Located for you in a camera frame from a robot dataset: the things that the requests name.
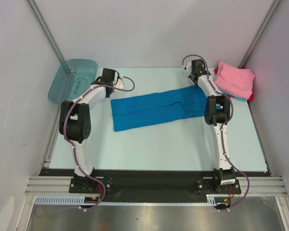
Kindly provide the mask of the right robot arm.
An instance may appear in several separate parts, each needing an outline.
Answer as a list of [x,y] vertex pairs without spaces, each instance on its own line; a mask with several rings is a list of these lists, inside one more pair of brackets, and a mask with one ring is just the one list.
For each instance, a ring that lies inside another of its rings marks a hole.
[[197,59],[191,60],[185,66],[189,78],[200,87],[207,97],[205,105],[205,122],[209,125],[214,149],[217,155],[217,166],[214,168],[213,189],[224,193],[230,184],[235,183],[235,171],[229,163],[229,148],[227,140],[227,123],[232,118],[232,103],[230,98],[218,89],[209,73],[206,61],[196,55]]

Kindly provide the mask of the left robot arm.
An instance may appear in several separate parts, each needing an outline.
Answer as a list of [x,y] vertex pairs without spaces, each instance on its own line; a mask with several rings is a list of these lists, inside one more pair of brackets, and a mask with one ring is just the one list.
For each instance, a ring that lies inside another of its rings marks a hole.
[[80,187],[90,193],[96,189],[97,181],[92,178],[93,165],[83,146],[91,130],[91,114],[93,109],[104,98],[118,89],[121,89],[120,74],[114,69],[104,68],[102,75],[92,82],[89,88],[79,97],[61,104],[59,133],[71,146],[72,155],[76,164],[75,174],[83,177]]

